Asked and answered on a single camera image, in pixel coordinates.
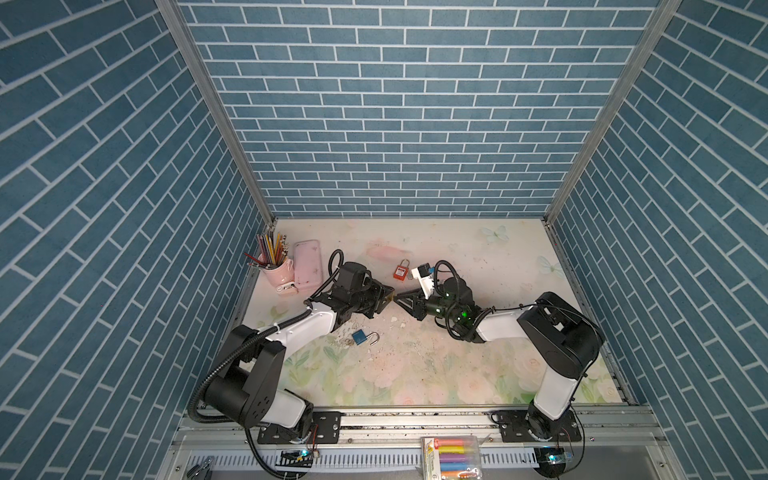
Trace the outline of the red padlock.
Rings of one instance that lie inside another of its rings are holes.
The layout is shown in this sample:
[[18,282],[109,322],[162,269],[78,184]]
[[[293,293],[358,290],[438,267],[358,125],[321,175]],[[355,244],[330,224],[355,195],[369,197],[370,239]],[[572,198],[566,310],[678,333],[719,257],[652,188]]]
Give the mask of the red padlock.
[[405,281],[411,277],[412,277],[412,274],[411,274],[411,268],[410,268],[410,260],[409,259],[401,260],[393,272],[393,278],[398,281]]

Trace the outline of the blue padlock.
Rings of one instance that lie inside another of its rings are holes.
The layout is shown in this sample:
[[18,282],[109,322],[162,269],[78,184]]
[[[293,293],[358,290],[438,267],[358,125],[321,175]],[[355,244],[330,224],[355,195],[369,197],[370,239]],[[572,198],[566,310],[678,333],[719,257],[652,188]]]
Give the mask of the blue padlock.
[[345,340],[346,346],[359,346],[366,342],[371,345],[376,344],[380,340],[380,334],[378,332],[366,333],[362,329],[354,331],[349,338]]

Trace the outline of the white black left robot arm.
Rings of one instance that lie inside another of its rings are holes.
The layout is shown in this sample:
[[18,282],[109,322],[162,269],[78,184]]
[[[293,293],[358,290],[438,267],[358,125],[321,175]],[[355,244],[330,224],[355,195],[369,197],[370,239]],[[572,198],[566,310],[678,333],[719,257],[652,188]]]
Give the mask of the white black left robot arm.
[[229,333],[190,399],[189,417],[199,423],[232,421],[245,430],[279,426],[305,438],[314,406],[279,387],[285,361],[354,315],[373,318],[393,297],[394,288],[374,279],[364,265],[340,264],[305,301],[302,313],[262,330],[240,325]]

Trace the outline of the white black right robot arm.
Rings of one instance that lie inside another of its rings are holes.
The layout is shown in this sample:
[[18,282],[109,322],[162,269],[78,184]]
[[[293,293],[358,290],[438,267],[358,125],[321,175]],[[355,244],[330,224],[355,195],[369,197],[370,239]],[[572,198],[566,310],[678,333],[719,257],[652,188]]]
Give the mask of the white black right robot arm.
[[434,317],[455,340],[528,340],[546,365],[541,387],[526,413],[529,432],[540,441],[552,439],[570,422],[577,387],[605,341],[593,321],[553,292],[527,305],[482,308],[466,282],[451,277],[435,286],[399,293],[393,301],[419,321]]

